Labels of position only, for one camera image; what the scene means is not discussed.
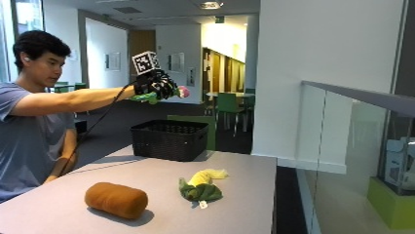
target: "black glove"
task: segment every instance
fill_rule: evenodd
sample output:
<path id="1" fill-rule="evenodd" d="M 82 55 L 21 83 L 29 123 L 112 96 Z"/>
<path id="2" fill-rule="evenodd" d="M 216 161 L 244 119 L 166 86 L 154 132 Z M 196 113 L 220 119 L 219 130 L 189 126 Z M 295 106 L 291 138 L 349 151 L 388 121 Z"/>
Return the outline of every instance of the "black glove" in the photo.
<path id="1" fill-rule="evenodd" d="M 158 99 L 168 99 L 175 95 L 177 84 L 164 70 L 152 70 L 138 76 L 134 90 L 136 95 L 156 93 Z"/>

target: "brown bread loaf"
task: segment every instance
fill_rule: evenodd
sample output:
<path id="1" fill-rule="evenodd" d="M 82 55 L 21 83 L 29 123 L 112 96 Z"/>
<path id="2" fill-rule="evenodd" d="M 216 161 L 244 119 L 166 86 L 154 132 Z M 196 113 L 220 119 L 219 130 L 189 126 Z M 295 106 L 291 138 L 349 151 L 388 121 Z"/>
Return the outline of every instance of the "brown bread loaf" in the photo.
<path id="1" fill-rule="evenodd" d="M 140 218 L 148 205 L 143 190 L 110 182 L 94 184 L 84 200 L 91 208 L 128 219 Z"/>

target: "glass partition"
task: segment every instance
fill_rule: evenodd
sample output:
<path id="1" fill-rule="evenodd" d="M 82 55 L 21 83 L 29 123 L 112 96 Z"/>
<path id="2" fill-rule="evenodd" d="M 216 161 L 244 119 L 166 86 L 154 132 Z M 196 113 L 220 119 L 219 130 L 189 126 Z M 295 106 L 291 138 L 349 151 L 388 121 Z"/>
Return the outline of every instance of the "glass partition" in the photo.
<path id="1" fill-rule="evenodd" d="M 297 174 L 308 233 L 415 233 L 413 121 L 303 86 Z"/>

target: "table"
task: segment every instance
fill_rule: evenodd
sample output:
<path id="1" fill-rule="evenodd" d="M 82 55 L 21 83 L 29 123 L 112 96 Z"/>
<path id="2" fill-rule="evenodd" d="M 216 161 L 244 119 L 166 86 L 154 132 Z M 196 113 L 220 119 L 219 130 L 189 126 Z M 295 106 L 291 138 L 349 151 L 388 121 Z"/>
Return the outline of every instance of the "table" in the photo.
<path id="1" fill-rule="evenodd" d="M 227 169 L 224 198 L 200 209 L 180 194 L 180 177 Z M 132 155 L 128 146 L 0 204 L 0 233 L 271 233 L 277 158 L 205 151 L 183 163 Z M 150 204 L 138 220 L 92 210 L 86 190 L 100 181 L 140 188 Z"/>
<path id="2" fill-rule="evenodd" d="M 227 93 L 227 94 L 236 94 L 237 98 L 243 98 L 244 99 L 244 109 L 245 109 L 245 113 L 248 110 L 248 98 L 251 97 L 256 97 L 256 94 L 249 94 L 249 93 L 241 93 L 241 92 L 209 92 L 207 93 L 207 96 L 213 97 L 213 106 L 217 106 L 217 97 L 219 97 L 219 93 Z M 213 115 L 217 116 L 217 110 L 216 107 L 213 108 Z M 248 131 L 248 123 L 244 122 L 244 131 Z"/>

